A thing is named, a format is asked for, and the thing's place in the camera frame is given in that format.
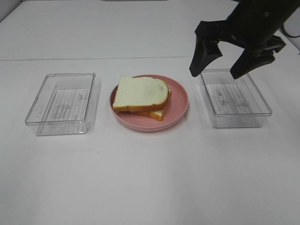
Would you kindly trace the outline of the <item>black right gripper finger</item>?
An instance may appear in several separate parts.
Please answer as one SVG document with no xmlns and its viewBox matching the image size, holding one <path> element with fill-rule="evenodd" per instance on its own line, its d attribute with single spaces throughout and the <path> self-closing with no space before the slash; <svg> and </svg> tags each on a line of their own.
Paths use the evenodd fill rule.
<svg viewBox="0 0 300 225">
<path fill-rule="evenodd" d="M 196 36 L 195 51 L 189 67 L 193 77 L 197 77 L 211 62 L 222 56 L 218 43 Z"/>
<path fill-rule="evenodd" d="M 238 79 L 256 68 L 271 64 L 274 60 L 273 50 L 263 52 L 260 55 L 244 50 L 231 67 L 230 73 L 234 79 Z"/>
</svg>

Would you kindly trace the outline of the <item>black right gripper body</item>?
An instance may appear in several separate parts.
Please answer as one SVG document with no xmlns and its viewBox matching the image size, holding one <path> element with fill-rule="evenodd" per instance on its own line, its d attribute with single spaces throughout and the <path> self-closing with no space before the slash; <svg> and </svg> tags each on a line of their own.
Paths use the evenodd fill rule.
<svg viewBox="0 0 300 225">
<path fill-rule="evenodd" d="M 225 20 L 201 21 L 196 42 L 214 47 L 228 42 L 257 55 L 269 50 L 278 53 L 285 42 L 275 32 L 297 8 L 297 0 L 241 0 Z"/>
</svg>

